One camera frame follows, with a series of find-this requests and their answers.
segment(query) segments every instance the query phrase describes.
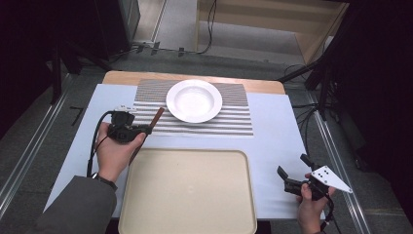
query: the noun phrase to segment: wooden stick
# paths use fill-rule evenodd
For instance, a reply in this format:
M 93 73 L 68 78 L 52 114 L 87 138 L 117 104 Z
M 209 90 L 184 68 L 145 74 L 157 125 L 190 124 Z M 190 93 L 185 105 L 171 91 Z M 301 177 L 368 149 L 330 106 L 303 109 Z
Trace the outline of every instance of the wooden stick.
M 158 123 L 158 120 L 161 118 L 162 114 L 164 113 L 164 110 L 165 110 L 165 109 L 164 109 L 163 107 L 160 107 L 160 108 L 159 108 L 159 110 L 158 110 L 158 112 L 156 113 L 155 117 L 152 119 L 152 122 L 151 122 L 151 124 L 149 125 L 149 127 L 151 127 L 151 128 L 154 128 L 154 127 L 155 127 L 156 123 Z M 143 140 L 142 144 L 134 150 L 133 154 L 131 155 L 131 159 L 130 159 L 129 165 L 130 165 L 131 162 L 133 161 L 134 157 L 136 157 L 136 154 L 139 152 L 140 148 L 142 147 L 142 145 L 143 145 L 143 143 L 145 142 L 145 140 L 146 140 L 147 137 L 148 137 L 148 136 L 146 136 L 145 139 Z

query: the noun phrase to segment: striped placemat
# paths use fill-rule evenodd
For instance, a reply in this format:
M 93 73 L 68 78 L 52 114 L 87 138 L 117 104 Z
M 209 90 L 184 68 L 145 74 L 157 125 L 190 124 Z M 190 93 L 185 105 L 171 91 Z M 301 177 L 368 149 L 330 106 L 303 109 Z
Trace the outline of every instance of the striped placemat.
M 192 124 L 175 118 L 168 110 L 166 99 L 174 80 L 142 80 L 137 87 L 134 124 L 149 124 L 160 107 L 164 114 L 153 130 L 158 136 L 185 137 L 253 137 L 248 101 L 242 84 L 213 83 L 222 95 L 222 108 L 211 120 Z

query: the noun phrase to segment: white plate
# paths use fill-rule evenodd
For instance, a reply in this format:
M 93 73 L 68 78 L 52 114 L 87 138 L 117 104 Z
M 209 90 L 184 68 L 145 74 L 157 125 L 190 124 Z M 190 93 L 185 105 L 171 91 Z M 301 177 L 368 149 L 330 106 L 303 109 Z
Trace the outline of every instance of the white plate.
M 208 82 L 184 80 L 168 91 L 167 107 L 173 116 L 184 122 L 202 123 L 219 113 L 222 96 Z

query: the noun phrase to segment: sleeve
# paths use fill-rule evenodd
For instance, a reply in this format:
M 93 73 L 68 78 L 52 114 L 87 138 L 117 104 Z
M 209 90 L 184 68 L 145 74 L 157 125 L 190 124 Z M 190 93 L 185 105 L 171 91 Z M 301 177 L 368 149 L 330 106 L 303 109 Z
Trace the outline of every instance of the sleeve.
M 27 234 L 105 233 L 116 195 L 96 179 L 74 176 Z

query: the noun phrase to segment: wooden table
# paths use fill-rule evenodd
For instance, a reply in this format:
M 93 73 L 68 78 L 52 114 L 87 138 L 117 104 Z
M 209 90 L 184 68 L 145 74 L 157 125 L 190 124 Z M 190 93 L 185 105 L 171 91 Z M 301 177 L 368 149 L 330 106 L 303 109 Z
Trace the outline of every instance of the wooden table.
M 157 80 L 188 80 L 198 79 L 209 83 L 226 83 L 226 84 L 243 84 L 245 90 L 250 93 L 275 94 L 285 95 L 285 90 L 281 82 L 265 81 L 265 80 L 250 80 L 236 79 L 216 76 L 196 76 L 196 75 L 181 75 L 167 74 L 155 72 L 126 72 L 126 71 L 109 71 L 106 73 L 103 84 L 108 85 L 138 85 L 143 79 Z

